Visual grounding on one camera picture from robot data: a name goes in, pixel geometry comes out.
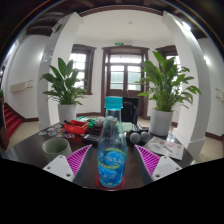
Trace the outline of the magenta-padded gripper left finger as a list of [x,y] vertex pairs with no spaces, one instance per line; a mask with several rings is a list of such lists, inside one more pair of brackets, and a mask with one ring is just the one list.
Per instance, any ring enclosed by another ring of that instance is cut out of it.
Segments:
[[87,162],[91,157],[92,145],[86,145],[68,156],[59,155],[44,167],[56,176],[81,185],[86,174]]

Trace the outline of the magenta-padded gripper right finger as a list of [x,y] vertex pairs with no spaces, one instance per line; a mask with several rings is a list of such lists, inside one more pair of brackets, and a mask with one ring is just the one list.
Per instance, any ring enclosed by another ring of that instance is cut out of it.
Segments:
[[181,170],[168,156],[156,155],[142,146],[135,145],[134,153],[145,185]]

